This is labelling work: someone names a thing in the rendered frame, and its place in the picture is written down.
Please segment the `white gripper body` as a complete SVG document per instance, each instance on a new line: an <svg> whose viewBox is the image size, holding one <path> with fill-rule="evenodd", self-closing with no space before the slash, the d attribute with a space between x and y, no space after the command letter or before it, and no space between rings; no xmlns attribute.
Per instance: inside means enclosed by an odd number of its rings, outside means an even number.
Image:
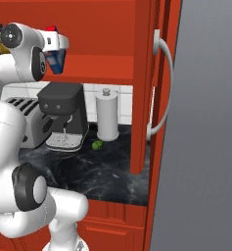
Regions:
<svg viewBox="0 0 232 251"><path fill-rule="evenodd" d="M54 32L53 49L59 51L61 49L68 49L69 47L69 39L62 34Z"/></svg>

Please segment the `black coffee machine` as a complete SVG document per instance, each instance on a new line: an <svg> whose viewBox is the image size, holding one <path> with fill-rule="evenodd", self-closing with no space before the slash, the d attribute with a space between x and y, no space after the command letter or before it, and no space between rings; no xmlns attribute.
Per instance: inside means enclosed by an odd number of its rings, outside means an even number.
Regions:
<svg viewBox="0 0 232 251"><path fill-rule="evenodd" d="M78 151L89 130L83 85L50 82L37 97L41 112L53 120L47 148L60 152Z"/></svg>

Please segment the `white paper towel roll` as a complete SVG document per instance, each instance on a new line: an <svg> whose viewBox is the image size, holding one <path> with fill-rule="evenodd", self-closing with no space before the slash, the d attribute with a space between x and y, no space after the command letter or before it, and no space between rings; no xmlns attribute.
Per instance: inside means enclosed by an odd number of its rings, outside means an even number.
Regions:
<svg viewBox="0 0 232 251"><path fill-rule="evenodd" d="M97 136L103 141L118 138L117 93L103 88L96 93Z"/></svg>

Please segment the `silver toaster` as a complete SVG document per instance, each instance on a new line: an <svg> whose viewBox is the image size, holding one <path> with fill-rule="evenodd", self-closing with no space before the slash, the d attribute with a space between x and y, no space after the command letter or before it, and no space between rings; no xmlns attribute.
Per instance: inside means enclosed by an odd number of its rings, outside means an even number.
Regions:
<svg viewBox="0 0 232 251"><path fill-rule="evenodd" d="M40 146L50 135L53 120L43 114L36 98L11 97L7 102L17 107L26 119L26 131L22 148L34 149Z"/></svg>

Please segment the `red cabinet door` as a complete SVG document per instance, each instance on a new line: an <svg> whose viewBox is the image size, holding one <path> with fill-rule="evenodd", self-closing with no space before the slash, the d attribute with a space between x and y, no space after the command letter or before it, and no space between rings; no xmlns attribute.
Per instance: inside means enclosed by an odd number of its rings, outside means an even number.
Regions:
<svg viewBox="0 0 232 251"><path fill-rule="evenodd" d="M130 172L143 171L151 88L153 43L160 0L136 0Z"/></svg>

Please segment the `green lime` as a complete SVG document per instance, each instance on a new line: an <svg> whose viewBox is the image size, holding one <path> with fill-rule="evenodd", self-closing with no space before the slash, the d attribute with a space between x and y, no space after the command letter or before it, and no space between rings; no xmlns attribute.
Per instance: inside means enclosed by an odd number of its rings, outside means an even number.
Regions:
<svg viewBox="0 0 232 251"><path fill-rule="evenodd" d="M104 145L104 142L102 140L95 140L93 143L92 143L92 149L93 150L99 150L103 147Z"/></svg>

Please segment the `red fridge side panel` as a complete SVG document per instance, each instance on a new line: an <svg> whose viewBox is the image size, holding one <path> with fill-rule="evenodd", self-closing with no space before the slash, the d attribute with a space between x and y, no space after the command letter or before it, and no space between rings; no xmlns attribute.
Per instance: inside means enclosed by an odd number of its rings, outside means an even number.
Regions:
<svg viewBox="0 0 232 251"><path fill-rule="evenodd" d="M159 4L158 28L161 30L161 38L168 45L171 56L175 55L182 2L183 0L161 0ZM169 91L169 69L167 59L163 52L156 58L153 85L155 87L155 98L152 126L156 126L164 114ZM151 246L151 234L161 169L164 132L165 125L151 137L149 201L145 223L143 251L149 251Z"/></svg>

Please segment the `grey fridge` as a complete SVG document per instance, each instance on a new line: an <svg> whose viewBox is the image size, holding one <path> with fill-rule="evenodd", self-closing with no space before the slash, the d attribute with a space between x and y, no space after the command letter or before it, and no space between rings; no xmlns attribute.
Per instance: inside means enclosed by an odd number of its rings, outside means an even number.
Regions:
<svg viewBox="0 0 232 251"><path fill-rule="evenodd" d="M183 0L150 251L232 251L232 0Z"/></svg>

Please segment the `red base cabinet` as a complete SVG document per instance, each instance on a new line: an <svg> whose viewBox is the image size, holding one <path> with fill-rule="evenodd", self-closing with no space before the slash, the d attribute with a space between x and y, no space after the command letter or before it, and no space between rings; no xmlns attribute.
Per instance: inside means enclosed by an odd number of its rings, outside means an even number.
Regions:
<svg viewBox="0 0 232 251"><path fill-rule="evenodd" d="M83 221L141 227L145 233L147 208L115 202L89 200L89 210ZM20 238L9 239L0 234L0 251L42 251L49 242L48 227Z"/></svg>

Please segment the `red drawer front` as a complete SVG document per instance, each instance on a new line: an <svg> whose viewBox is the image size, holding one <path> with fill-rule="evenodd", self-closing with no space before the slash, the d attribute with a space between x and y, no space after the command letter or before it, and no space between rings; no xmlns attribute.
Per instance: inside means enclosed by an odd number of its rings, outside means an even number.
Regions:
<svg viewBox="0 0 232 251"><path fill-rule="evenodd" d="M81 221L77 229L89 251L143 251L141 227Z"/></svg>

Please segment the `red wall cabinet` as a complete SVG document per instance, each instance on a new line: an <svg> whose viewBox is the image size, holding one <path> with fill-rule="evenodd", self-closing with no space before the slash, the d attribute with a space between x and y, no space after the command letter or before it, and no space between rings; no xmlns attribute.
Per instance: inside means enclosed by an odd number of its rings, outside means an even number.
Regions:
<svg viewBox="0 0 232 251"><path fill-rule="evenodd" d="M0 0L0 24L44 29L70 41L64 72L48 81L133 83L134 0Z"/></svg>

